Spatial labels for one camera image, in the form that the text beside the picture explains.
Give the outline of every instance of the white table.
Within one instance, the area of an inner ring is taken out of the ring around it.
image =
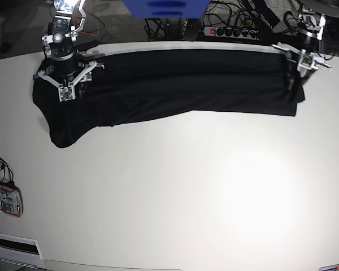
[[[174,45],[230,46],[156,44]],[[38,240],[39,267],[316,271],[339,263],[339,58],[306,84],[296,117],[190,112],[95,128],[63,150],[32,102],[42,59],[0,60],[0,156],[24,201],[21,218],[0,213],[0,233]]]

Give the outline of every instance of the folded garment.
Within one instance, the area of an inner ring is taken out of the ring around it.
[[[295,116],[304,92],[299,74],[281,54],[230,50],[159,50],[96,59],[84,95],[60,102],[58,90],[38,78],[33,101],[52,142],[74,144],[97,126],[169,117],[192,110]],[[50,65],[45,60],[40,69]]]

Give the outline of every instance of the power outlet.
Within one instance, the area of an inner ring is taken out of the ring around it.
[[[220,37],[220,38],[240,38],[244,40],[258,40],[257,35],[258,31],[240,29],[235,27],[232,30],[232,27],[228,27],[225,31],[223,27],[205,27],[203,34],[207,37]]]

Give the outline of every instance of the blue object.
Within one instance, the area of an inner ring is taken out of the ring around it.
[[[123,0],[133,17],[199,19],[210,0]]]

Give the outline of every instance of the floor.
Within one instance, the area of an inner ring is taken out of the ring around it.
[[[55,8],[52,0],[41,2],[21,9],[6,21],[2,31],[2,39],[11,44],[11,50],[2,54],[0,59],[12,56],[30,54],[42,51],[41,36],[48,23],[52,21]],[[226,0],[238,4],[236,0]],[[287,0],[266,0],[268,7],[282,19],[285,11],[290,10]],[[143,19],[132,18],[131,13],[121,0],[87,0],[86,8],[89,12],[98,16],[106,25],[98,37],[81,35],[79,42],[86,42],[95,38],[102,43],[141,42],[147,41]],[[212,12],[219,15],[228,13],[225,7],[217,6]],[[85,28],[96,29],[97,19],[88,15]],[[286,29],[281,21],[274,31]]]

